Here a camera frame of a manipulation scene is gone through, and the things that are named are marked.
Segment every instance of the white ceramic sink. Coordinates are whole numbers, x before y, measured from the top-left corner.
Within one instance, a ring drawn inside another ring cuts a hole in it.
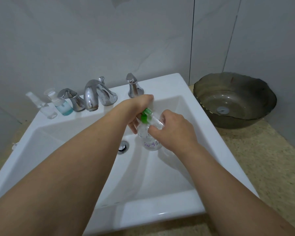
[[[180,74],[142,81],[140,86],[145,93],[154,95],[155,111],[161,113],[169,109],[188,119],[195,128],[198,141],[257,195]],[[111,90],[118,95],[114,106],[129,98],[128,85]],[[39,112],[0,171],[0,197],[55,149],[104,116],[112,107],[100,105],[94,112],[85,110],[69,116],[58,114],[52,120]],[[123,140],[130,144],[129,150],[117,155],[85,234],[205,212],[188,172],[175,155],[164,147],[154,152],[144,149],[139,137],[132,134],[129,128]]]

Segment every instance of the person's right hand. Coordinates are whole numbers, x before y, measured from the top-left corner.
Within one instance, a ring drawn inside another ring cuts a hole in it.
[[[165,118],[165,126],[162,130],[150,126],[148,132],[151,136],[178,157],[198,146],[196,133],[188,120],[170,110],[165,110],[162,115]]]

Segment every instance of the chrome faucet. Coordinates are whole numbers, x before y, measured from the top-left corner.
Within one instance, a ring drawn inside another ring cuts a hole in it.
[[[114,104],[118,97],[117,94],[110,91],[104,83],[104,77],[98,80],[92,79],[87,82],[84,89],[84,105],[87,111],[95,111],[98,109],[98,99],[102,105],[109,106]]]
[[[143,88],[139,86],[137,78],[132,73],[127,74],[126,81],[129,83],[129,97],[134,98],[144,94]]]
[[[80,111],[83,111],[85,109],[83,99],[75,91],[73,91],[72,89],[65,88],[65,89],[61,90],[58,93],[57,97],[60,98],[60,99],[65,99],[66,95],[71,100],[72,108],[73,108],[74,111],[80,112]]]

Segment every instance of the beige stone countertop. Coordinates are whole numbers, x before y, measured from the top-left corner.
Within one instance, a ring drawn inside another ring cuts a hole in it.
[[[28,125],[23,125],[12,142],[18,142]],[[217,129],[228,148],[257,190],[260,199],[295,226],[295,148],[265,120],[236,130]],[[11,154],[7,146],[0,168]],[[208,215],[138,226],[113,235],[218,235]]]

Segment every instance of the person's right arm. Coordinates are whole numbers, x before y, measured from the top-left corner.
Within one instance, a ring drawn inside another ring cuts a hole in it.
[[[149,133],[171,150],[188,170],[220,235],[295,235],[295,228],[225,170],[197,142],[182,115],[163,112],[165,127]]]

